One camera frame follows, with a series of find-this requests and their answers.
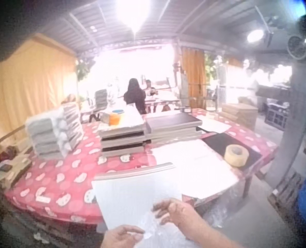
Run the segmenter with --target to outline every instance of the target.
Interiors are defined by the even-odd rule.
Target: metal pole
[[[294,62],[291,77],[290,112],[279,151],[265,181],[275,189],[289,172],[306,130],[306,61]]]

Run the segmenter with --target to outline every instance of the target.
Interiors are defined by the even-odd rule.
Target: packaging tape roll
[[[224,159],[231,166],[242,167],[246,164],[249,157],[248,150],[240,145],[229,145],[226,147]]]

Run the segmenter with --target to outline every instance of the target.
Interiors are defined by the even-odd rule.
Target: hand
[[[153,206],[153,211],[158,211],[156,218],[162,218],[162,225],[175,224],[186,238],[195,242],[199,242],[202,234],[210,229],[190,204],[177,199],[163,200]]]
[[[144,230],[136,226],[119,226],[106,232],[101,248],[133,248],[143,239],[143,233]]]

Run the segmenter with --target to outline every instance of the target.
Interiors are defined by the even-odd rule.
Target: fan
[[[296,60],[303,60],[306,58],[306,42],[299,36],[291,36],[288,39],[287,51],[291,57]]]

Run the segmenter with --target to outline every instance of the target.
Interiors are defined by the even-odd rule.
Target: table
[[[197,116],[206,113],[205,110],[194,109],[192,114]],[[250,180],[262,166],[274,158],[277,151],[276,144],[223,117],[215,115],[214,118],[231,125],[227,131],[228,135],[233,136],[262,155],[255,164],[244,172],[229,166],[229,170],[239,180]],[[102,157],[100,155],[100,137],[97,134],[98,125],[98,122],[83,125],[85,131],[83,140],[64,161],[44,162],[31,153],[29,158],[32,159],[33,166],[13,189],[5,192],[7,199],[18,208],[56,220],[86,224],[97,224],[103,221],[91,189],[91,181],[94,176],[99,173],[154,166],[156,165],[156,159],[151,152],[151,146],[146,146],[145,152],[142,153],[108,159]],[[214,154],[223,161],[219,154],[215,152]],[[218,192],[218,194],[208,197],[205,201],[214,199],[222,193]],[[49,197],[51,202],[48,204],[38,202],[36,201],[36,195]],[[199,203],[196,199],[188,196],[183,196],[183,200],[192,204]]]

